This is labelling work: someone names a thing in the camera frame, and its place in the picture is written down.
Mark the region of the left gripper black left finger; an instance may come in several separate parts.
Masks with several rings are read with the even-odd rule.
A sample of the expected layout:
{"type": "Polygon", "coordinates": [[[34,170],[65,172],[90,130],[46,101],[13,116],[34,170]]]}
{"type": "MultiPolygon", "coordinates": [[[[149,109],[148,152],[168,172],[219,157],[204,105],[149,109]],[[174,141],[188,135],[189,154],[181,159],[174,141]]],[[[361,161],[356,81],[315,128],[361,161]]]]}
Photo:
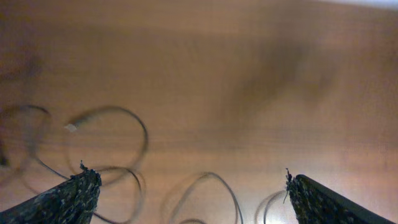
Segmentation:
{"type": "Polygon", "coordinates": [[[102,182],[97,171],[80,168],[82,173],[1,212],[1,224],[89,224],[102,182]]]}

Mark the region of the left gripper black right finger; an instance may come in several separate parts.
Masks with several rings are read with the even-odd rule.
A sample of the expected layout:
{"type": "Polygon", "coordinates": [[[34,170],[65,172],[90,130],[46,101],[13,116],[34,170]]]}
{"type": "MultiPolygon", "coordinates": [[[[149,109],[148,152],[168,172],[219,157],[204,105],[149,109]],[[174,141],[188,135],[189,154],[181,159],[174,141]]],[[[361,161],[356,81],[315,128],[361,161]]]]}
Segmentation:
{"type": "Polygon", "coordinates": [[[299,224],[394,224],[306,175],[287,172],[286,179],[299,224]]]}

